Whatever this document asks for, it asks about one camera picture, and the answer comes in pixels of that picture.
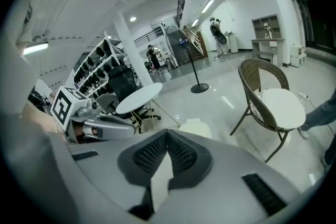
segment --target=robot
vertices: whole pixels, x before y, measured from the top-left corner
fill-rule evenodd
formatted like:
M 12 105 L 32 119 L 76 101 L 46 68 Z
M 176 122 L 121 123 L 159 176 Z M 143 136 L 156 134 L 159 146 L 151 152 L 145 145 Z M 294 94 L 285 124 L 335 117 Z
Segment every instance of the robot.
M 74 126 L 82 124 L 86 143 L 132 137 L 136 128 L 112 115 L 99 113 L 96 101 L 73 88 L 61 86 L 51 106 L 51 114 L 65 132 L 66 139 L 79 144 Z

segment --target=doorway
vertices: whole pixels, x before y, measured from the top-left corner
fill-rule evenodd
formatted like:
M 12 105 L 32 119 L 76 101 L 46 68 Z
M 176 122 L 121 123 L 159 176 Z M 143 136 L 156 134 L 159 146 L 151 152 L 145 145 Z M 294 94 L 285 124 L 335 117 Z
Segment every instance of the doorway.
M 297 0 L 304 26 L 306 46 L 336 55 L 334 28 L 320 0 Z

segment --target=blue jeans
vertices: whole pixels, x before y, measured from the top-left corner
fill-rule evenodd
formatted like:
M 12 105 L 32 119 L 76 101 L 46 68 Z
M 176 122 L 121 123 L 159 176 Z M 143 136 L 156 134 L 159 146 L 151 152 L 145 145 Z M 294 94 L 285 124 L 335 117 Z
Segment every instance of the blue jeans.
M 303 131 L 308 131 L 315 126 L 323 126 L 330 124 L 336 120 L 336 89 L 330 99 L 312 112 L 306 115 L 306 121 L 301 126 Z M 327 164 L 331 164 L 336 157 L 336 137 L 331 142 L 331 145 L 327 149 L 324 159 Z

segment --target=shoe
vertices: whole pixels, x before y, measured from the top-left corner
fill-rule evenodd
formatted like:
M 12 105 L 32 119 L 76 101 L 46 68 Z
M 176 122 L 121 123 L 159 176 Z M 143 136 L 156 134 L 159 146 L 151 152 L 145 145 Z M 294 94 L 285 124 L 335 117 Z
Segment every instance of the shoe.
M 325 173 L 327 173 L 327 172 L 329 171 L 331 165 L 326 163 L 326 160 L 324 159 L 324 157 L 322 157 L 322 159 L 321 159 L 321 163 L 322 163 L 323 166 L 324 166 L 324 171 L 325 171 Z
M 308 139 L 310 137 L 310 133 L 308 133 L 308 131 L 302 130 L 301 127 L 298 127 L 298 131 L 304 139 Z

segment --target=lamp base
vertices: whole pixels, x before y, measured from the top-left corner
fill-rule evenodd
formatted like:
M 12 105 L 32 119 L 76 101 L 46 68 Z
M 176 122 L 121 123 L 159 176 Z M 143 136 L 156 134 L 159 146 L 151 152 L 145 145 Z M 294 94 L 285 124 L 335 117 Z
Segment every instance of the lamp base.
M 196 84 L 191 87 L 191 92 L 193 93 L 201 93 L 205 92 L 207 89 L 209 89 L 209 85 L 206 83 Z

